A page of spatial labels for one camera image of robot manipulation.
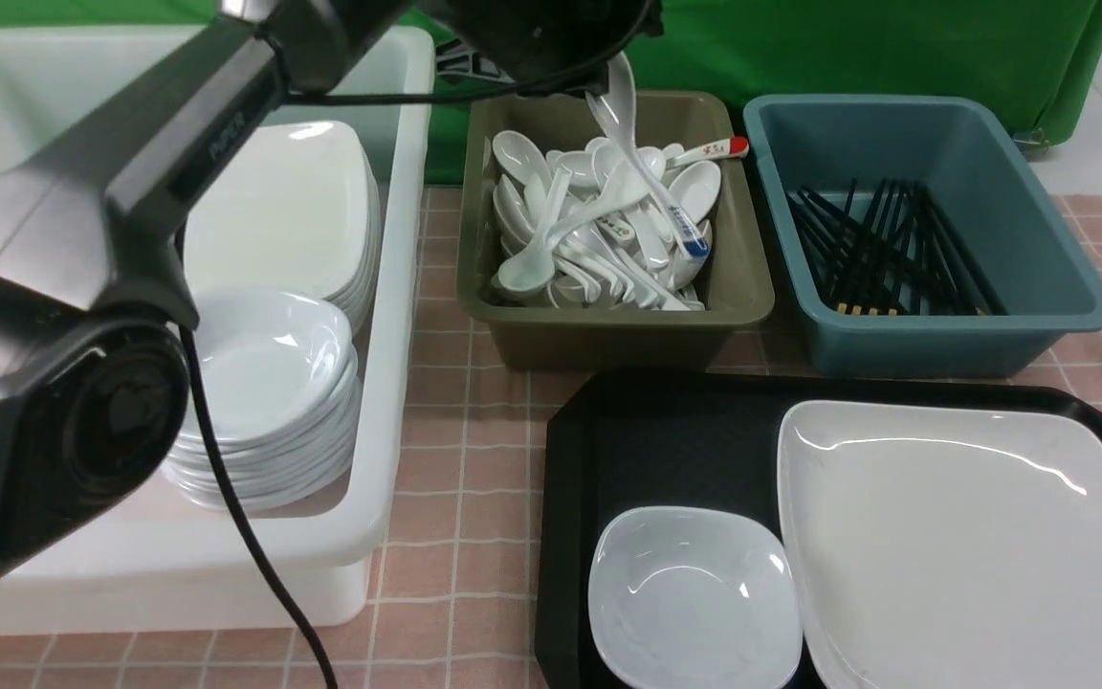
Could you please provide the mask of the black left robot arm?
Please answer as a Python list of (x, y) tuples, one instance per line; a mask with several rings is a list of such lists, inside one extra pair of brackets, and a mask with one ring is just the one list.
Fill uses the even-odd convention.
[(134, 493), (185, 415), (198, 325), (176, 236), (280, 105), (599, 95), (657, 1), (421, 1), (508, 84), (334, 88), (407, 1), (245, 1), (0, 171), (0, 579)]

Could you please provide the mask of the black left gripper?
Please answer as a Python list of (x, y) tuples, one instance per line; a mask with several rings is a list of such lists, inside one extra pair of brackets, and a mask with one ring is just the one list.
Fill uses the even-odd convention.
[(437, 77), (517, 95), (603, 95), (608, 63), (635, 36), (660, 36), (660, 1), (417, 1), (452, 37)]

